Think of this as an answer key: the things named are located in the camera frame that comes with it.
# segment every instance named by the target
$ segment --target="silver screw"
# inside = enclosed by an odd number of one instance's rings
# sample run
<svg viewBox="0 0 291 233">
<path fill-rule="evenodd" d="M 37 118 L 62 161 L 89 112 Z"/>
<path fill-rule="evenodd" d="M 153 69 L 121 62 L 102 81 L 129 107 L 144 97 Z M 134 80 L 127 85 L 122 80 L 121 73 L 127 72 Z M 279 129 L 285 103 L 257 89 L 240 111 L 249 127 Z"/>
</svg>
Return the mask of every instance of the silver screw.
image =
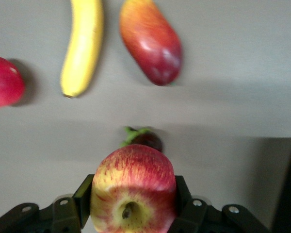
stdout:
<svg viewBox="0 0 291 233">
<path fill-rule="evenodd" d="M 68 203 L 68 200 L 62 200 L 59 204 L 60 205 L 66 205 Z"/>
<path fill-rule="evenodd" d="M 238 214 L 238 213 L 239 213 L 239 209 L 236 208 L 235 206 L 230 206 L 230 207 L 228 208 L 228 210 L 229 210 L 230 212 L 232 212 L 232 213 L 235 213 L 235 214 Z"/>
<path fill-rule="evenodd" d="M 24 212 L 27 212 L 27 211 L 30 211 L 30 210 L 31 210 L 31 206 L 26 206 L 21 211 L 24 213 Z"/>
<path fill-rule="evenodd" d="M 203 203 L 202 203 L 200 200 L 194 200 L 194 201 L 193 201 L 193 205 L 194 205 L 194 206 L 202 206 L 202 204 L 203 204 Z"/>
</svg>

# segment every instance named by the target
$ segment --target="green calyx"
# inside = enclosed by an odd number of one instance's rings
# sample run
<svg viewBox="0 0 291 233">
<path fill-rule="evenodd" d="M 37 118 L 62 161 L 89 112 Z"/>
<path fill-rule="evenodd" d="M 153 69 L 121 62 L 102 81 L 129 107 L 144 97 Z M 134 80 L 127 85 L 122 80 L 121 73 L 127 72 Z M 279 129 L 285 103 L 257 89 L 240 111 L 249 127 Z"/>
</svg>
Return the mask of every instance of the green calyx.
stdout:
<svg viewBox="0 0 291 233">
<path fill-rule="evenodd" d="M 131 144 L 131 142 L 141 134 L 151 132 L 149 128 L 141 128 L 139 130 L 133 129 L 132 127 L 126 126 L 125 131 L 127 133 L 126 140 L 120 144 L 120 147 L 125 147 Z"/>
</svg>

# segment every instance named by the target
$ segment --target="banana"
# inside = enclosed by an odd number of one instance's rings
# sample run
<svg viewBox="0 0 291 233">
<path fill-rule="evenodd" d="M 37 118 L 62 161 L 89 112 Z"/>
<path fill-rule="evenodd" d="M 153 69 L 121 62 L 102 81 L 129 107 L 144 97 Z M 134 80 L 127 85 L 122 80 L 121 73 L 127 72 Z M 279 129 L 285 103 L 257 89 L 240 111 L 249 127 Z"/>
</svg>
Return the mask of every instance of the banana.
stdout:
<svg viewBox="0 0 291 233">
<path fill-rule="evenodd" d="M 72 28 L 61 72 L 62 93 L 83 93 L 94 73 L 103 38 L 102 0 L 71 0 Z"/>
</svg>

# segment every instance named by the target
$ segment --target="red and yellow apple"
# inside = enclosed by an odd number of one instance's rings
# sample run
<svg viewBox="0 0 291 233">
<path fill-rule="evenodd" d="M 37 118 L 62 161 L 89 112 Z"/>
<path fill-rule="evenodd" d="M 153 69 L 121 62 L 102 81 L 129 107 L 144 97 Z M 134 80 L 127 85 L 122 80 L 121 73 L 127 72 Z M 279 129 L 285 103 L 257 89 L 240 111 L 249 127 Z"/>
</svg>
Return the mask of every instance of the red and yellow apple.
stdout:
<svg viewBox="0 0 291 233">
<path fill-rule="evenodd" d="M 128 145 L 99 165 L 91 218 L 99 233 L 165 233 L 176 218 L 176 180 L 169 159 L 151 147 Z"/>
<path fill-rule="evenodd" d="M 122 40 L 147 78 L 174 81 L 182 65 L 181 41 L 152 0 L 126 0 L 119 19 Z"/>
<path fill-rule="evenodd" d="M 18 102 L 25 91 L 25 84 L 17 67 L 0 57 L 0 107 Z"/>
</svg>

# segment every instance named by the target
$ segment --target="gray table surface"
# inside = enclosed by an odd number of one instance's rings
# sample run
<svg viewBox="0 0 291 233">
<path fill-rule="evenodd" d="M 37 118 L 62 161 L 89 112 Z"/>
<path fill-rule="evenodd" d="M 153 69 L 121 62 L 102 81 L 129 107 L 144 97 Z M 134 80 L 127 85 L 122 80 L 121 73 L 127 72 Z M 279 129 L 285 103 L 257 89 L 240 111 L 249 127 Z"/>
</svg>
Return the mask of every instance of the gray table surface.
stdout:
<svg viewBox="0 0 291 233">
<path fill-rule="evenodd" d="M 130 125 L 155 129 L 192 194 L 218 209 L 242 204 L 269 226 L 291 154 L 291 0 L 156 0 L 184 49 L 167 87 L 151 84 L 125 49 L 123 1 L 103 2 L 95 76 L 69 100 L 59 77 L 70 2 L 0 0 L 0 56 L 27 82 L 22 101 L 0 109 L 0 216 L 73 193 Z"/>
</svg>

